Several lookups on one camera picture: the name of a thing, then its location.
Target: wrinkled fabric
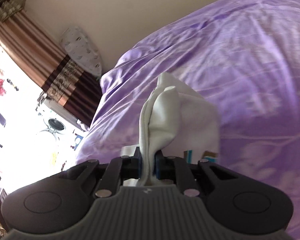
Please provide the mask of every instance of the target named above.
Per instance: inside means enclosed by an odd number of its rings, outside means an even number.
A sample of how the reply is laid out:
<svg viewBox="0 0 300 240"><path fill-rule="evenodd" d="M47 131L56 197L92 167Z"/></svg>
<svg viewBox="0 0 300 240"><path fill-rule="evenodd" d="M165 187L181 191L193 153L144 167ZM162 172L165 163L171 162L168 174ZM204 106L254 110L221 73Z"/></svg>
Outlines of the wrinkled fabric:
<svg viewBox="0 0 300 240"><path fill-rule="evenodd" d="M300 239L300 0L219 0L138 42L101 79L77 162L109 162L139 139L162 72L217 106L220 163L287 193Z"/></svg>

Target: dark brown curtain panel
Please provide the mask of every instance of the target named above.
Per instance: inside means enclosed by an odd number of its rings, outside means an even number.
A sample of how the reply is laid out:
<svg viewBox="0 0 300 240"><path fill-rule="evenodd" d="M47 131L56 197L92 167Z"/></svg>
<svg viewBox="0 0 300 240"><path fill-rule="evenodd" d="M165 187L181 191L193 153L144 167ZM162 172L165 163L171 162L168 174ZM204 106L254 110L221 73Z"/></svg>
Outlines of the dark brown curtain panel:
<svg viewBox="0 0 300 240"><path fill-rule="evenodd" d="M14 0L0 0L0 45L49 98L90 126L102 96L99 82Z"/></svg>

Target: purple bedsheet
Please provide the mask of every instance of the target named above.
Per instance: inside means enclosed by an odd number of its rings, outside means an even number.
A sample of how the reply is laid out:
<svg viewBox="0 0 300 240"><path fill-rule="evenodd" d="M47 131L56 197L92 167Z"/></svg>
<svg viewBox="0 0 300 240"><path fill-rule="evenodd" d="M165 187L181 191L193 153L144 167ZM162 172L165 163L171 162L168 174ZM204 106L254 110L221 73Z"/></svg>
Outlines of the purple bedsheet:
<svg viewBox="0 0 300 240"><path fill-rule="evenodd" d="M138 143L141 108L170 72L218 107L221 164L286 192L300 239L300 0L219 0L152 33L101 79L77 162Z"/></svg>

